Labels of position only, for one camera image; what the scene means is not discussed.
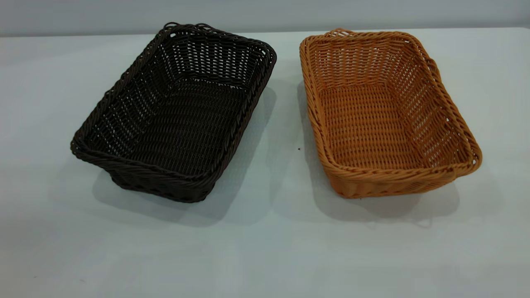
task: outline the white table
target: white table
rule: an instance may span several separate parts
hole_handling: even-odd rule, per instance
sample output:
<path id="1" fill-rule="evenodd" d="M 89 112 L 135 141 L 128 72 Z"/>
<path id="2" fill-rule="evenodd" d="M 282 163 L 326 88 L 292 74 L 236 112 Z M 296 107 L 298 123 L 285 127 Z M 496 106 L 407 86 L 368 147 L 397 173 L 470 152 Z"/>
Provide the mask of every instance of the white table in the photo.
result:
<path id="1" fill-rule="evenodd" d="M 206 201 L 122 190 L 69 142 L 153 35 L 0 39 L 0 291 L 6 298 L 528 297 L 530 30 L 415 35 L 482 148 L 422 195 L 344 200 L 308 122 L 298 45 L 278 62 Z"/>

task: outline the tan wicker basket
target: tan wicker basket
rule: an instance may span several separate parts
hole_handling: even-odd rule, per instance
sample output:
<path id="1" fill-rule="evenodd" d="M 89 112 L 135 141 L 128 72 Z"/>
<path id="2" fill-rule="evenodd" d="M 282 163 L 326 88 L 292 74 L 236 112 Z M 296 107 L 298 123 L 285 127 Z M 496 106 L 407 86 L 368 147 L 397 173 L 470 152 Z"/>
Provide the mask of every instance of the tan wicker basket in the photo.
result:
<path id="1" fill-rule="evenodd" d="M 480 166 L 478 144 L 415 37 L 336 29 L 306 38 L 300 59 L 319 158 L 340 195 L 425 192 Z"/>

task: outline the basket bottom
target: basket bottom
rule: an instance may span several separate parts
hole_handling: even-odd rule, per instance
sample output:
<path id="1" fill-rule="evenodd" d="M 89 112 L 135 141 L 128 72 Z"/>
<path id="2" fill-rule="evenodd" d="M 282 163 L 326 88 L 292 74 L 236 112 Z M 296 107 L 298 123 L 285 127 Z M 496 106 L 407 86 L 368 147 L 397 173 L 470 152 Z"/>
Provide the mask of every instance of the basket bottom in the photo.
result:
<path id="1" fill-rule="evenodd" d="M 134 190 L 145 192 L 147 194 L 152 194 L 155 196 L 163 197 L 170 199 L 172 201 L 182 202 L 182 203 L 196 203 L 206 199 L 206 196 L 210 194 L 213 190 L 215 183 L 213 183 L 208 188 L 203 189 L 187 189 L 179 188 L 175 189 L 173 187 L 161 186 L 158 185 L 156 188 L 147 189 L 142 185 L 131 185 L 125 182 L 122 178 L 112 177 L 112 181 L 116 183 L 119 187 L 126 190 Z"/>
<path id="2" fill-rule="evenodd" d="M 213 171 L 228 145 L 245 95 L 244 89 L 228 85 L 178 81 L 128 159 L 187 176 Z"/>
<path id="3" fill-rule="evenodd" d="M 440 181 L 418 181 L 413 183 L 354 183 L 330 178 L 333 190 L 346 199 L 420 194 L 442 187 L 451 181 L 452 180 L 449 179 Z"/>
<path id="4" fill-rule="evenodd" d="M 385 85 L 326 89 L 320 94 L 335 161 L 369 169 L 424 168 L 398 99 Z"/>

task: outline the basket rim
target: basket rim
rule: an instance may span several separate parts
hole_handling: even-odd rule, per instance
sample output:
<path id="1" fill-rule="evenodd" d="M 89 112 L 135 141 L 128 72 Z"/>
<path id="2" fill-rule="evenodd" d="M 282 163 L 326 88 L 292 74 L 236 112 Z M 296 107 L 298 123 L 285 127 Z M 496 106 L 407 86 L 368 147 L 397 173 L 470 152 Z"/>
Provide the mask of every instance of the basket rim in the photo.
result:
<path id="1" fill-rule="evenodd" d="M 329 141 L 327 139 L 327 133 L 325 131 L 326 125 L 320 122 L 319 113 L 315 104 L 320 99 L 315 87 L 316 84 L 312 74 L 311 61 L 307 58 L 310 55 L 309 47 L 314 42 L 354 42 L 359 40 L 378 40 L 387 38 L 406 39 L 409 43 L 414 45 L 414 54 L 422 58 L 421 67 L 426 70 L 429 79 L 433 82 L 438 97 L 441 99 L 441 102 L 445 104 L 445 108 L 451 116 L 452 123 L 456 126 L 461 142 L 464 142 L 465 144 L 467 155 L 467 160 L 465 162 L 441 165 L 433 168 L 378 169 L 346 166 L 336 162 L 333 158 L 333 154 L 329 147 Z M 407 182 L 455 179 L 470 174 L 480 167 L 482 162 L 482 152 L 476 143 L 473 134 L 460 115 L 456 105 L 454 105 L 453 100 L 447 94 L 447 91 L 441 82 L 440 72 L 436 66 L 436 62 L 429 57 L 420 41 L 413 35 L 401 31 L 353 32 L 343 28 L 337 28 L 322 35 L 305 38 L 300 44 L 299 50 L 308 103 L 308 115 L 313 127 L 319 159 L 324 168 L 329 170 L 329 174 L 347 180 L 365 182 Z"/>
<path id="2" fill-rule="evenodd" d="M 89 148 L 84 142 L 84 138 L 90 132 L 92 132 L 93 125 L 101 119 L 103 113 L 106 111 L 109 105 L 116 99 L 118 94 L 120 94 L 120 92 L 127 86 L 134 76 L 142 70 L 142 68 L 151 58 L 153 58 L 158 46 L 170 34 L 182 31 L 199 33 L 210 38 L 229 39 L 233 42 L 242 43 L 244 45 L 257 46 L 263 51 L 266 58 L 263 62 L 265 65 L 264 74 L 260 75 L 257 80 L 251 83 L 249 87 L 250 92 L 248 98 L 245 100 L 245 106 L 242 107 L 238 115 L 235 117 L 237 121 L 234 122 L 234 127 L 230 130 L 230 135 L 226 140 L 224 150 L 218 154 L 216 161 L 212 163 L 212 167 L 200 174 L 186 175 L 165 169 L 158 165 L 126 159 Z M 234 153 L 234 150 L 232 149 L 237 147 L 239 144 L 240 140 L 237 138 L 237 135 L 246 129 L 246 124 L 248 124 L 248 121 L 250 120 L 252 110 L 259 101 L 259 97 L 256 95 L 260 94 L 267 85 L 276 60 L 276 52 L 268 43 L 264 41 L 246 38 L 233 33 L 218 30 L 204 23 L 195 25 L 178 24 L 174 22 L 168 23 L 155 35 L 154 39 L 149 42 L 142 53 L 135 59 L 133 64 L 121 75 L 120 79 L 114 84 L 114 86 L 105 92 L 103 98 L 97 103 L 94 110 L 83 122 L 81 127 L 76 131 L 74 138 L 70 143 L 70 150 L 79 159 L 90 162 L 99 167 L 102 167 L 100 163 L 104 161 L 109 165 L 109 168 L 112 168 L 112 170 L 122 170 L 129 172 L 134 171 L 138 174 L 149 174 L 152 178 L 156 177 L 157 179 L 170 179 L 171 183 L 176 183 L 178 180 L 181 180 L 186 186 L 190 186 L 190 182 L 194 183 L 196 186 L 200 186 L 201 184 L 204 184 L 202 182 L 212 176 L 215 176 L 217 179 L 220 177 L 221 173 L 226 167 L 222 166 L 223 163 L 226 163 L 227 160 L 229 161 L 231 159 Z"/>

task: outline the rattan basket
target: rattan basket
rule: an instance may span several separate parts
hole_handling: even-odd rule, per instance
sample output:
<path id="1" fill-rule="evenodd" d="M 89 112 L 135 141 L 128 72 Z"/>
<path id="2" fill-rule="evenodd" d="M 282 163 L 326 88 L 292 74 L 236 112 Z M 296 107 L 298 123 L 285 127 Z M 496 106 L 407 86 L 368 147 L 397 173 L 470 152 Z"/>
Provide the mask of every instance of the rattan basket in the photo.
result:
<path id="1" fill-rule="evenodd" d="M 340 195 L 425 192 L 480 166 L 478 144 L 415 37 L 336 29 L 306 38 L 300 58 L 319 158 Z"/>
<path id="2" fill-rule="evenodd" d="M 206 24 L 169 23 L 76 132 L 76 157 L 119 186 L 203 200 L 240 142 L 276 53 Z"/>

